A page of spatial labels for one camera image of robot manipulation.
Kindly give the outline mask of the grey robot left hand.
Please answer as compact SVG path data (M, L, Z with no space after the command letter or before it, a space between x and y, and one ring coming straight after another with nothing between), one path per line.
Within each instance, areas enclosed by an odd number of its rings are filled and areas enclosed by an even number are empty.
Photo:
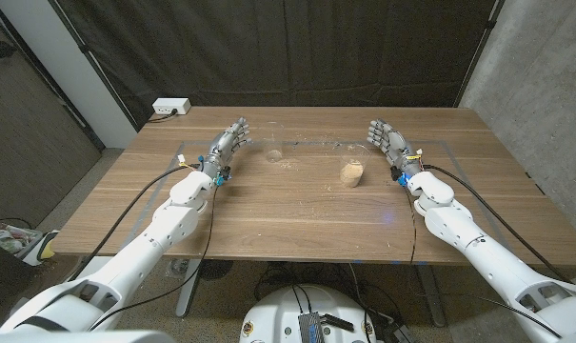
M201 162L200 171L214 178L229 166L233 155L240 148L251 142L248 134L249 123L245 117L240 117L212 140L208 154Z

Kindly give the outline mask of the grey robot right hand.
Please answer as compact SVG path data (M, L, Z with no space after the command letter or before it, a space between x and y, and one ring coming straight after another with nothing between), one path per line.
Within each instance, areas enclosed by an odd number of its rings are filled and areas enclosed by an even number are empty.
M408 181L410 177L423 171L421 154L383 119L378 118L370 122L367 141L386 157L393 181L400 179Z

